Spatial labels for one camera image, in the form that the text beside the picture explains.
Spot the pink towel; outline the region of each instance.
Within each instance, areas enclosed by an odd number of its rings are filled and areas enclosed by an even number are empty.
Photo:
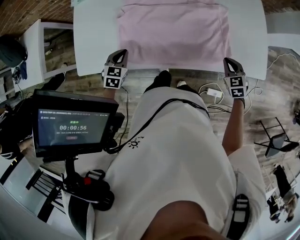
[[[139,2],[124,6],[118,18],[120,48],[129,50],[129,62],[197,69],[231,57],[226,7],[197,0],[127,1]]]
[[[200,2],[205,4],[214,4],[214,0],[124,0],[125,5],[144,4],[144,5],[159,5],[159,4],[178,4],[178,3],[193,3]]]

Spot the person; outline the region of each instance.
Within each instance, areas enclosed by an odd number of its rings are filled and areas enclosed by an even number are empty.
[[[42,90],[57,90],[66,79],[66,73],[57,74],[45,83]],[[19,99],[19,95],[1,103],[0,156],[12,160],[32,144],[32,98]]]
[[[96,212],[94,239],[224,240],[236,197],[236,173],[244,176],[251,209],[244,235],[265,208],[265,185],[255,151],[243,146],[243,101],[233,101],[220,143],[199,94],[184,81],[171,88],[171,80],[171,74],[163,71],[146,89],[129,139],[169,99],[189,100],[202,108],[174,101],[126,143],[106,172],[115,201],[109,211]]]
[[[284,169],[281,165],[276,164],[273,174],[276,176],[277,185],[279,189],[280,196],[285,203],[285,209],[288,213],[287,219],[285,222],[291,222],[294,218],[294,211],[298,204],[299,196],[294,192],[294,189],[291,187],[290,183],[287,180]]]
[[[269,205],[269,210],[270,210],[270,219],[271,221],[275,221],[275,223],[279,223],[280,219],[280,210],[278,207],[278,203],[275,201],[275,198],[273,196],[271,196],[268,200],[267,200],[267,204]]]

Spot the logo on shirt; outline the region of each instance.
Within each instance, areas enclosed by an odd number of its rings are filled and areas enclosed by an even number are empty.
[[[141,141],[139,141],[139,140],[141,140],[141,139],[143,139],[144,137],[137,137],[137,138],[135,138],[134,140],[131,140],[129,143],[128,143],[128,146],[130,147],[130,148],[132,148],[132,149],[134,149],[134,148],[138,148],[139,146],[139,143],[141,142]]]

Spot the black monitor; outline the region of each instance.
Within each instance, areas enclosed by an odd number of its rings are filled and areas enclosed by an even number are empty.
[[[37,157],[100,152],[110,138],[118,103],[102,97],[35,90],[33,137]]]

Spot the power adapter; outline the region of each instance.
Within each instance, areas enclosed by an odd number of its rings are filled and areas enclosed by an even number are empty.
[[[219,90],[208,88],[207,89],[207,95],[211,95],[211,96],[214,96],[214,97],[217,97],[217,98],[221,98],[223,93]]]

